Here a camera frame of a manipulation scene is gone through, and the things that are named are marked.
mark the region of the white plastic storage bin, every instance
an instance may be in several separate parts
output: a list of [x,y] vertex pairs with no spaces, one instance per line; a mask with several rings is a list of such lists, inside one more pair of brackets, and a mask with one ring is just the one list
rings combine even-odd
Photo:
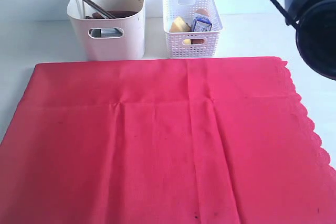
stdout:
[[[205,9],[213,24],[211,31],[199,33],[170,33],[175,18],[182,17],[189,25],[194,13]],[[223,29],[214,0],[163,0],[163,26],[170,58],[211,58],[215,55]],[[185,45],[185,39],[203,39],[202,44]]]
[[[70,0],[67,13],[88,60],[137,60],[145,52],[145,0],[92,0],[103,9],[137,12],[127,18],[85,19],[97,12],[82,0]],[[118,28],[120,37],[92,37],[94,29]]]

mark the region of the white mesh basket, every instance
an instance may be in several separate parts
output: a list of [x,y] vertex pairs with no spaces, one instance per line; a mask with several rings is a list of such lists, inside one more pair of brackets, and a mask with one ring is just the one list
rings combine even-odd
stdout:
[[[199,33],[170,33],[174,19],[182,17],[189,25],[194,13],[205,9],[213,24],[211,31]],[[215,55],[223,29],[214,0],[163,0],[163,26],[170,58],[211,58]],[[202,44],[186,45],[185,39],[202,39]]]

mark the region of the white plastic basket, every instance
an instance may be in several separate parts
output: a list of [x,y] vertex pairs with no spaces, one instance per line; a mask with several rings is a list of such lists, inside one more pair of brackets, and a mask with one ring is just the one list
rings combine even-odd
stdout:
[[[199,33],[170,33],[174,19],[182,17],[189,25],[194,13],[205,9],[213,24],[212,30]],[[163,0],[163,26],[170,58],[211,58],[215,55],[223,29],[214,0]],[[185,39],[203,39],[202,44],[185,45]]]
[[[88,60],[137,60],[145,51],[145,0],[92,0],[105,10],[137,12],[127,18],[85,19],[97,12],[82,0],[70,0],[67,13]],[[94,38],[92,29],[118,28],[117,38]]]

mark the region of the cable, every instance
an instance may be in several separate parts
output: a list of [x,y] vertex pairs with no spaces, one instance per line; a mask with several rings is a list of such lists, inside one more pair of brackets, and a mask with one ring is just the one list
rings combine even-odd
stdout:
[[281,12],[281,14],[285,17],[286,20],[288,20],[292,27],[294,27],[295,30],[299,30],[299,25],[295,22],[295,20],[288,14],[288,12],[280,5],[280,3],[277,0],[270,0],[275,7]]

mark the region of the white tabletop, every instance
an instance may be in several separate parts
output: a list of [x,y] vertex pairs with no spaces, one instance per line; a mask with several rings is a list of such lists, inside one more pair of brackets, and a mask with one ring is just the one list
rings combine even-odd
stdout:
[[[313,72],[300,58],[295,31],[278,14],[222,16],[225,30],[217,57],[277,56],[287,67],[322,147],[336,168],[336,82]],[[70,22],[3,23],[0,32],[0,140],[29,82],[35,64],[85,61]],[[144,59],[167,56],[163,19],[146,20]]]

